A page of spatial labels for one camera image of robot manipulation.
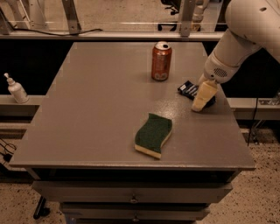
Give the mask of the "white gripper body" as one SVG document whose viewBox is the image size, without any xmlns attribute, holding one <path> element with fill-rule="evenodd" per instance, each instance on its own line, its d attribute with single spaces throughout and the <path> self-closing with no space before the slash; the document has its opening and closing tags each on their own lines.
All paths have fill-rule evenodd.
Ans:
<svg viewBox="0 0 280 224">
<path fill-rule="evenodd" d="M 240 68 L 239 63 L 223 61 L 212 52 L 204 65 L 203 76 L 206 80 L 225 83 L 230 81 Z"/>
</svg>

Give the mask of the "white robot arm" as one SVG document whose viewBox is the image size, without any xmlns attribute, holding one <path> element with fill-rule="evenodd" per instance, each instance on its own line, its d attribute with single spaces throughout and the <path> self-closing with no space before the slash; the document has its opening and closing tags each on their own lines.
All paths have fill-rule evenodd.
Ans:
<svg viewBox="0 0 280 224">
<path fill-rule="evenodd" d="M 260 49 L 280 62 L 279 0 L 231 0 L 225 12 L 227 30 L 208 56 L 192 110 L 200 112 L 230 81 L 242 63 Z"/>
</svg>

